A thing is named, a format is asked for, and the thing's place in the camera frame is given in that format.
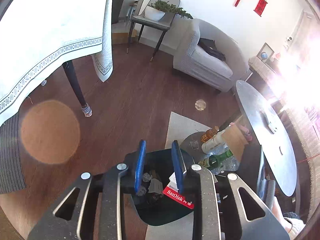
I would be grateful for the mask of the red white SanDisk cardboard box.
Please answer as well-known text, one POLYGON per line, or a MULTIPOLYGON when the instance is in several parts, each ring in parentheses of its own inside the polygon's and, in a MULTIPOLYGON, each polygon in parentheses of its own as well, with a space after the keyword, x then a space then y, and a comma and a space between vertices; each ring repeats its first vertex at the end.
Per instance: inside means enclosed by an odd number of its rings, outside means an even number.
POLYGON ((176 177, 175 177, 175 173, 173 173, 170 177, 169 177, 169 183, 167 184, 167 186, 164 188, 163 190, 163 194, 167 197, 169 197, 170 199, 174 200, 175 202, 177 202, 178 204, 181 204, 189 209, 193 209, 194 208, 194 204, 192 202, 188 202, 185 200, 185 197, 182 196, 179 192, 178 192, 178 187, 176 184, 176 177))

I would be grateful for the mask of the large white paper ball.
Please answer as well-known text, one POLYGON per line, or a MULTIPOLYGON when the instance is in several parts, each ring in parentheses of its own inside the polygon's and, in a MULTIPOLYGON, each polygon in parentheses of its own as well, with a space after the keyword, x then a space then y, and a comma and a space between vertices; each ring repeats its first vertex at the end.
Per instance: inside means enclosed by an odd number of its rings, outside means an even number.
POLYGON ((149 174, 149 173, 144 173, 143 176, 142 176, 142 182, 144 183, 148 183, 152 180, 152 175, 149 174))

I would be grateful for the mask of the black trash bin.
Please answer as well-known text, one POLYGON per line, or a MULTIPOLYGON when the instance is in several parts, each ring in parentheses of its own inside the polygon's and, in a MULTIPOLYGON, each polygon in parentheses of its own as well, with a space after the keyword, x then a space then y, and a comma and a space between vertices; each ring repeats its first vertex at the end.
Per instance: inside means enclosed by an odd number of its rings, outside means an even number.
POLYGON ((135 192, 131 198, 139 218, 150 226, 161 226, 174 222, 193 212, 163 194, 174 173, 171 149, 149 152, 145 155, 143 172, 152 175, 148 183, 141 182, 147 193, 139 197, 135 192))

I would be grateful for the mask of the green glass bottle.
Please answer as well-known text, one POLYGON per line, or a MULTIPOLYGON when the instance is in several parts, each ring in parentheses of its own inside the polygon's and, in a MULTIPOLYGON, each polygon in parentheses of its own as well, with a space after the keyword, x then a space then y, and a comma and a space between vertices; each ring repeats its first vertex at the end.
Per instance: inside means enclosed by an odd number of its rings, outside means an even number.
POLYGON ((198 164, 205 168, 218 168, 223 161, 233 156, 231 150, 227 150, 221 154, 213 154, 201 160, 198 164))

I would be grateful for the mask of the round grey marble table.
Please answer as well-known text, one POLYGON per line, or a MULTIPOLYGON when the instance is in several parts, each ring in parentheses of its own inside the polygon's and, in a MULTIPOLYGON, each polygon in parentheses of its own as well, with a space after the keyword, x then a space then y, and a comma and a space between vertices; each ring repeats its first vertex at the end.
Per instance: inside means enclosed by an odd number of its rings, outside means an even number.
POLYGON ((269 102, 249 83, 238 80, 235 95, 241 112, 263 148, 283 194, 290 197, 297 185, 297 165, 289 135, 269 102))

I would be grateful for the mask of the brown paper bag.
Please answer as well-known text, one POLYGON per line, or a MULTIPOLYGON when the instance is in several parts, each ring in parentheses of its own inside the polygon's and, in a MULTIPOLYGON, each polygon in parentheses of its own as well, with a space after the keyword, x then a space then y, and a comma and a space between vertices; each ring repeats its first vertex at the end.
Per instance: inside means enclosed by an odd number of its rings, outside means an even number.
POLYGON ((248 141, 234 123, 223 130, 222 138, 238 162, 241 162, 248 141))

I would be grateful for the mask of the white plastic bottle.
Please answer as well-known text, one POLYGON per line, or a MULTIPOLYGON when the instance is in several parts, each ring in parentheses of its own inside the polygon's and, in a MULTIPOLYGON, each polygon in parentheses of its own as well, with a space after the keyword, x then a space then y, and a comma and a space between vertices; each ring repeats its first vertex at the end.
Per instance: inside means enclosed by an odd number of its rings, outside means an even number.
POLYGON ((216 135, 214 135, 211 139, 207 142, 202 143, 201 150, 205 154, 209 154, 212 150, 220 144, 224 144, 225 140, 223 139, 222 135, 225 133, 225 130, 219 131, 216 135))

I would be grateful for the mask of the amber drink bottle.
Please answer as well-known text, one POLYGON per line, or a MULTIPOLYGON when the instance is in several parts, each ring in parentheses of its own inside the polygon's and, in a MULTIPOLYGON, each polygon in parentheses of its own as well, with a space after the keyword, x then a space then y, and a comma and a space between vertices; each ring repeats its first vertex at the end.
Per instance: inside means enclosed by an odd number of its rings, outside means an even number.
POLYGON ((201 142, 205 143, 209 139, 211 139, 214 135, 216 135, 219 132, 219 127, 214 126, 213 128, 208 129, 202 136, 201 136, 201 142))

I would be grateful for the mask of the black table leg with sock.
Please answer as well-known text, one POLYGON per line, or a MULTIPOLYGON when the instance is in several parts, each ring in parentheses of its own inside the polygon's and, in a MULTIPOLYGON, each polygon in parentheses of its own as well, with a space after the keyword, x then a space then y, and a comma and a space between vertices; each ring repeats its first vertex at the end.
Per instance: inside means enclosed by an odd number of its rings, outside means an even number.
POLYGON ((73 92, 81 105, 81 109, 82 109, 84 116, 87 118, 91 117, 92 110, 91 110, 89 104, 86 102, 84 95, 82 93, 81 87, 78 82, 78 78, 75 73, 73 62, 72 61, 64 62, 62 64, 62 67, 63 67, 63 70, 65 71, 65 74, 67 76, 67 79, 73 89, 73 92))

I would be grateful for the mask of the small blue globe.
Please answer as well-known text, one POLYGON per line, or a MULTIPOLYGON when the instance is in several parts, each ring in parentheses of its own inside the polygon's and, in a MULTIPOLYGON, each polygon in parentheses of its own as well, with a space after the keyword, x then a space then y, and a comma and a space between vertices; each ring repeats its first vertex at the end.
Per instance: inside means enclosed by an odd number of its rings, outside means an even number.
POLYGON ((268 59, 268 54, 264 51, 260 54, 260 56, 262 61, 266 61, 268 59))

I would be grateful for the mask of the black handbag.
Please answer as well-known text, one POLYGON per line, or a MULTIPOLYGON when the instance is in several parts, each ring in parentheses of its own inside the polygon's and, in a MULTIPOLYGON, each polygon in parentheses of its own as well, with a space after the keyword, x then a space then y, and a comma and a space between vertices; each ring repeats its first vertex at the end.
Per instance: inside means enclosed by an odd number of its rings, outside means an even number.
POLYGON ((213 57, 219 59, 220 61, 226 60, 225 54, 218 51, 214 40, 200 38, 198 45, 210 56, 213 56, 213 57))

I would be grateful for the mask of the brown cardboard box on floor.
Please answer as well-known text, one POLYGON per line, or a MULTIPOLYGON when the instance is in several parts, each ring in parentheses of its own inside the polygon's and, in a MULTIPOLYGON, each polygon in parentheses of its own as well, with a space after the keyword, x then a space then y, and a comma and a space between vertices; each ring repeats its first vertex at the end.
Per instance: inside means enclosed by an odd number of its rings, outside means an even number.
MULTIPOLYGON (((112 32, 112 44, 127 44, 129 36, 129 31, 122 31, 122 32, 112 32)), ((138 32, 136 29, 133 29, 131 34, 131 43, 136 42, 138 37, 138 32)))

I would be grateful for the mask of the patterned white tablecloth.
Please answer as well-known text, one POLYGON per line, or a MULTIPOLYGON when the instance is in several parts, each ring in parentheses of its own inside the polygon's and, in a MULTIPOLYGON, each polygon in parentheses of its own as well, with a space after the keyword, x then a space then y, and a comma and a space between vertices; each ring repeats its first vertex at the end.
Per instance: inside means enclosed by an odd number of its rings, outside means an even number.
POLYGON ((67 61, 91 55, 112 74, 112 0, 1 0, 1 122, 67 61))

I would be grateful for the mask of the grey chair with black legs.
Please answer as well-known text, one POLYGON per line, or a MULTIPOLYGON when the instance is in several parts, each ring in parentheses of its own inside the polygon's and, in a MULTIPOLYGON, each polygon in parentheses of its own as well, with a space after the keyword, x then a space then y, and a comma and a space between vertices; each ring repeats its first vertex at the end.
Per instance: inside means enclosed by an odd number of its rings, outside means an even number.
POLYGON ((126 53, 129 52, 129 48, 131 44, 131 36, 136 23, 141 25, 137 42, 140 41, 140 37, 142 35, 143 29, 145 26, 162 31, 159 41, 157 42, 157 45, 153 51, 150 62, 153 61, 153 58, 155 57, 157 51, 159 50, 165 34, 171 28, 171 25, 175 17, 175 13, 173 12, 163 12, 151 6, 151 5, 155 6, 155 3, 158 1, 167 2, 169 5, 173 4, 176 7, 180 5, 180 0, 150 0, 141 14, 137 16, 134 15, 131 17, 130 30, 129 30, 128 40, 127 40, 126 53))

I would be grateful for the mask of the bonsai plant in white pot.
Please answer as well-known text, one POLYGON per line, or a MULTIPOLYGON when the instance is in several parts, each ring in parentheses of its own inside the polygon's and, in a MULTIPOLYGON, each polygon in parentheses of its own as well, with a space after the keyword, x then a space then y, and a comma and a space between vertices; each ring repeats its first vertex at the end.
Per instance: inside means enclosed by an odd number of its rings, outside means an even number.
POLYGON ((181 18, 193 19, 191 14, 186 12, 182 7, 178 7, 169 2, 157 0, 155 3, 147 5, 144 10, 144 17, 148 20, 159 21, 166 13, 178 14, 181 18))

